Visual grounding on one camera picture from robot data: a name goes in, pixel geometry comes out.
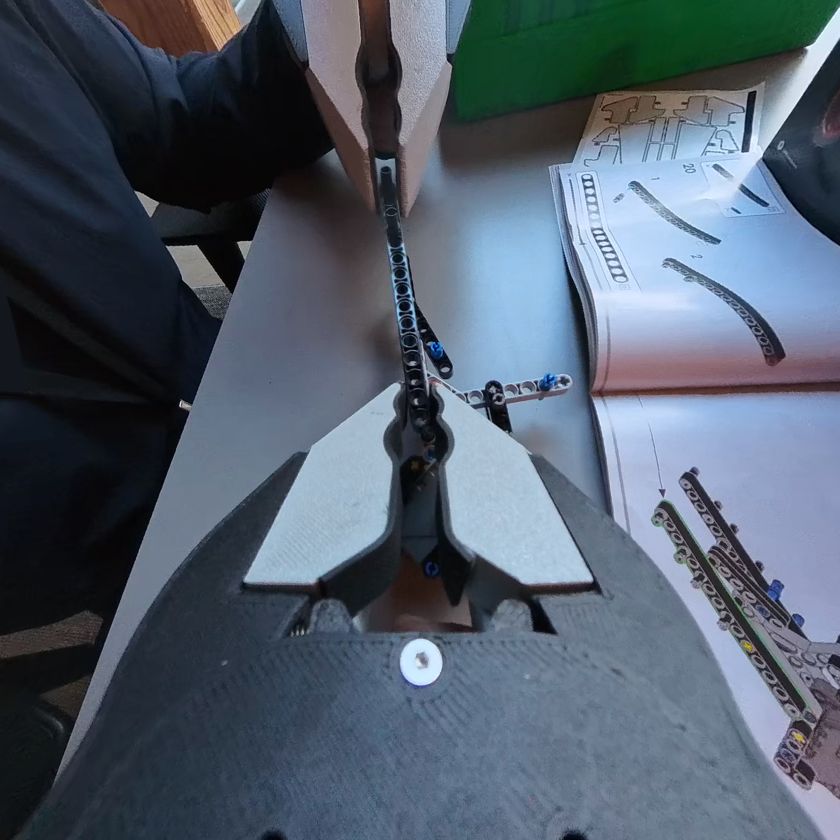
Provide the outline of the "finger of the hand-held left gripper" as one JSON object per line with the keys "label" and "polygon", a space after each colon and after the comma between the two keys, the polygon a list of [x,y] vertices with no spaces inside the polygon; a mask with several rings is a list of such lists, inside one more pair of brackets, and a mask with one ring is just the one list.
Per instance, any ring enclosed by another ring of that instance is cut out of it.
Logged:
{"label": "finger of the hand-held left gripper", "polygon": [[421,189],[452,74],[445,1],[392,1],[392,45],[400,66],[397,179],[401,212],[407,216]]}
{"label": "finger of the hand-held left gripper", "polygon": [[361,81],[361,13],[357,1],[277,1],[290,47],[346,175],[376,209],[372,147]]}

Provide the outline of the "open instruction booklet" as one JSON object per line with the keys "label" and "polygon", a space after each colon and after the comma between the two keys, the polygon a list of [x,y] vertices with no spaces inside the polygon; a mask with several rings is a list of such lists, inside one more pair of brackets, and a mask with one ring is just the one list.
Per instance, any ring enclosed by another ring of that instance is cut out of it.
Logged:
{"label": "open instruction booklet", "polygon": [[754,154],[550,177],[614,519],[838,838],[838,246]]}

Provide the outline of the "long black lego beam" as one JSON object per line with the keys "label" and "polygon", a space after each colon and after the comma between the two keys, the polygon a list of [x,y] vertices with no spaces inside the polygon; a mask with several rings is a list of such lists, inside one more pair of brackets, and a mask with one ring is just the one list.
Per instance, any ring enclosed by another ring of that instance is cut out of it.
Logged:
{"label": "long black lego beam", "polygon": [[453,365],[436,333],[418,307],[403,235],[402,213],[394,159],[374,160],[374,186],[385,227],[387,256],[395,303],[400,355],[406,388],[406,412],[426,457],[434,458],[436,410],[432,407],[427,361],[444,380]]}

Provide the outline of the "wooden post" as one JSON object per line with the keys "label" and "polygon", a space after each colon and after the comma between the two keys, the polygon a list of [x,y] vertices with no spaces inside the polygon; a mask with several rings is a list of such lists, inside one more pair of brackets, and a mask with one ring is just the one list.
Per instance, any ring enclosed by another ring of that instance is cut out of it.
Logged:
{"label": "wooden post", "polygon": [[147,46],[172,56],[214,53],[242,28],[230,1],[100,1]]}

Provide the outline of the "black office chair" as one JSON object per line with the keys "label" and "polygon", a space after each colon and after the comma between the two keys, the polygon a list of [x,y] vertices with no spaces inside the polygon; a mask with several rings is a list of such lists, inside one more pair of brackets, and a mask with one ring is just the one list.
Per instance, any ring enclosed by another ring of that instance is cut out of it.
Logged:
{"label": "black office chair", "polygon": [[156,234],[167,246],[196,246],[233,293],[245,265],[238,246],[253,240],[270,190],[216,205],[209,213],[158,204],[150,216]]}

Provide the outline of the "grey lego chassis assembly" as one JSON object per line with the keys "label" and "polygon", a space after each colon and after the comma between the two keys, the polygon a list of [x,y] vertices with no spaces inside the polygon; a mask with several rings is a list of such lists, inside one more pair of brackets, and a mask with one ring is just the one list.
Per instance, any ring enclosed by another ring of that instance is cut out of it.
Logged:
{"label": "grey lego chassis assembly", "polygon": [[[501,383],[488,381],[479,389],[459,391],[448,383],[453,374],[453,365],[441,342],[438,341],[428,320],[420,308],[415,311],[416,329],[419,341],[432,366],[427,376],[430,384],[454,394],[463,403],[482,411],[486,417],[502,431],[512,433],[508,406],[532,400],[542,400],[550,396],[560,396],[572,387],[572,379],[567,374],[548,372],[535,380]],[[424,493],[430,488],[431,479],[435,478],[436,463],[434,445],[424,445],[423,449],[410,455],[401,467],[402,499],[405,505],[425,500]]]}

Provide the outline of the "person's left forearm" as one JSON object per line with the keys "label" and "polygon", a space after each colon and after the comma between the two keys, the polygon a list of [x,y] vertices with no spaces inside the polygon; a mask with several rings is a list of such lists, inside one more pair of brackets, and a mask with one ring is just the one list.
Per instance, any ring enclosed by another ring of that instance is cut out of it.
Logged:
{"label": "person's left forearm", "polygon": [[119,28],[145,77],[113,142],[135,191],[206,212],[333,149],[275,2],[213,54],[169,56]]}

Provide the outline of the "dark lego set box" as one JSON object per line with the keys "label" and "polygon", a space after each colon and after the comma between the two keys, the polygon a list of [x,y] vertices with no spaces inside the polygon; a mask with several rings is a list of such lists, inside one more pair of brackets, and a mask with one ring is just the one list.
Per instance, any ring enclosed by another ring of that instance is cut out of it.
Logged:
{"label": "dark lego set box", "polygon": [[773,137],[763,162],[797,211],[838,244],[838,46]]}

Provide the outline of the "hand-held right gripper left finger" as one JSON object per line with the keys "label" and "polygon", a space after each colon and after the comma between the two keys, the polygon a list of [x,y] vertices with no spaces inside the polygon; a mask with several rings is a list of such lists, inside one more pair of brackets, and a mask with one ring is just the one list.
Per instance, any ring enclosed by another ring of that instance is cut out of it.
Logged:
{"label": "hand-held right gripper left finger", "polygon": [[400,568],[403,386],[394,383],[303,459],[243,583],[371,604]]}

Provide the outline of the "line drawing paper sheet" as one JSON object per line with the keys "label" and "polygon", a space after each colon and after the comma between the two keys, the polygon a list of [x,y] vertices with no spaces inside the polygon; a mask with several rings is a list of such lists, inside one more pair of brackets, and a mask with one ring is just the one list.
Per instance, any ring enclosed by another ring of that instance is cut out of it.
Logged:
{"label": "line drawing paper sheet", "polygon": [[574,165],[725,160],[757,151],[764,84],[741,90],[620,90],[596,96]]}

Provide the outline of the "green plastic bin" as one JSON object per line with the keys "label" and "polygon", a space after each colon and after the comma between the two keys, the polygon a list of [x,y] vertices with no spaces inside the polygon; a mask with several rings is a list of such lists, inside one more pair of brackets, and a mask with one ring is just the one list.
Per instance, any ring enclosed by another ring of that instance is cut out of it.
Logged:
{"label": "green plastic bin", "polygon": [[838,1],[477,1],[451,82],[465,121],[810,45]]}

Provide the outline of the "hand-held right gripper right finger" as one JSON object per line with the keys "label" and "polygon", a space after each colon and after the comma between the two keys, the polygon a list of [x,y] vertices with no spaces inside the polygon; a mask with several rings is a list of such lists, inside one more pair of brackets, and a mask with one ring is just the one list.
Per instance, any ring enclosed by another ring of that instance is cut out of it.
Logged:
{"label": "hand-held right gripper right finger", "polygon": [[435,388],[446,438],[438,470],[440,529],[455,593],[478,606],[583,592],[595,579],[531,454],[446,389]]}

